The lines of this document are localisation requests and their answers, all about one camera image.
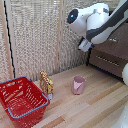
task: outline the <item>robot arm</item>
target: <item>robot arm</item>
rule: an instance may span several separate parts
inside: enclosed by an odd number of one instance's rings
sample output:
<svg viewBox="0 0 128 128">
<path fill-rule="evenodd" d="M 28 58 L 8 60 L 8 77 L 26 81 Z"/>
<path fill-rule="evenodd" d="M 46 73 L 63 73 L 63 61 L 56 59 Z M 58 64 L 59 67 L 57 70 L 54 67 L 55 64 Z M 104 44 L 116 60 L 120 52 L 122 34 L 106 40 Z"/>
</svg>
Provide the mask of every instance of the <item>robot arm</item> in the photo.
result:
<svg viewBox="0 0 128 128">
<path fill-rule="evenodd" d="M 86 52 L 91 43 L 105 42 L 127 19 L 128 0 L 121 0 L 110 16 L 108 5 L 97 3 L 84 9 L 73 9 L 67 22 L 74 32 L 85 38 L 79 48 Z"/>
</svg>

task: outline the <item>wall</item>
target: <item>wall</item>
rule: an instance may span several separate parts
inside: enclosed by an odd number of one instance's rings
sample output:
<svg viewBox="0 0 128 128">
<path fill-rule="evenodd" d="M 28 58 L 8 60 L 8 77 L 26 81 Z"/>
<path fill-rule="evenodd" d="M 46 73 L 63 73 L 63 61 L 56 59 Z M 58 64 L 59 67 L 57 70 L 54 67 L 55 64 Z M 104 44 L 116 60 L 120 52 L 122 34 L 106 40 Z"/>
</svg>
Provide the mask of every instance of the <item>wall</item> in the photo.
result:
<svg viewBox="0 0 128 128">
<path fill-rule="evenodd" d="M 60 0 L 7 0 L 16 77 L 55 72 Z"/>
<path fill-rule="evenodd" d="M 13 78 L 4 3 L 0 0 L 0 82 Z"/>
</svg>

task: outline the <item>beige curtain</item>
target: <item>beige curtain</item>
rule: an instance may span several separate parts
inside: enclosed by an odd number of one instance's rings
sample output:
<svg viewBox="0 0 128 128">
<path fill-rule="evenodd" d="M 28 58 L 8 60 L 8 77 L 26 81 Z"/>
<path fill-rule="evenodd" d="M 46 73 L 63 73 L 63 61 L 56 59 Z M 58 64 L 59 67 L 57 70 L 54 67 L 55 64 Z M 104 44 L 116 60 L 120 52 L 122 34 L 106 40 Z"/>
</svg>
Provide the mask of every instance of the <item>beige curtain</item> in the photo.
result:
<svg viewBox="0 0 128 128">
<path fill-rule="evenodd" d="M 73 8 L 105 2 L 114 9 L 118 1 L 100 0 L 6 0 L 15 74 L 39 79 L 44 70 L 53 75 L 86 63 L 78 50 L 81 39 L 68 28 Z"/>
</svg>

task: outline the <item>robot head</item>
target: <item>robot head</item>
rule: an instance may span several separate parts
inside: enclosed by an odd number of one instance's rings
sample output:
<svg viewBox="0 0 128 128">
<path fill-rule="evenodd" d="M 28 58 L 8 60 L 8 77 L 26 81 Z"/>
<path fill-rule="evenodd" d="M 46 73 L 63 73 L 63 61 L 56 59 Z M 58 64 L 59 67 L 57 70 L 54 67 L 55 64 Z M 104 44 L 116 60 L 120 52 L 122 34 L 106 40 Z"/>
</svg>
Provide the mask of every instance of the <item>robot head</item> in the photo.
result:
<svg viewBox="0 0 128 128">
<path fill-rule="evenodd" d="M 86 20 L 89 15 L 90 13 L 84 9 L 73 9 L 67 18 L 69 27 L 79 36 L 86 37 Z"/>
</svg>

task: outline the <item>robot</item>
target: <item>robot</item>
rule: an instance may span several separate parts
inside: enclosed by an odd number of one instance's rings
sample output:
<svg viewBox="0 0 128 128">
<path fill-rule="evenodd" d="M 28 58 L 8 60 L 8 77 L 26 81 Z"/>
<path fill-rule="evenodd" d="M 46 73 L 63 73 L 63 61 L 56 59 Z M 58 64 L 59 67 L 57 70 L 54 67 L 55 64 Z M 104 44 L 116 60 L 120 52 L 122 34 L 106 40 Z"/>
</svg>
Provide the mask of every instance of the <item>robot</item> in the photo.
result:
<svg viewBox="0 0 128 128">
<path fill-rule="evenodd" d="M 73 9 L 67 18 L 69 28 L 84 39 L 79 49 L 87 52 L 92 44 L 105 42 L 111 34 L 128 20 L 128 0 L 120 0 L 117 8 L 109 15 L 109 7 L 96 3 L 83 9 Z M 122 77 L 128 86 L 128 64 L 125 65 Z M 120 118 L 111 128 L 128 128 L 128 103 Z"/>
</svg>

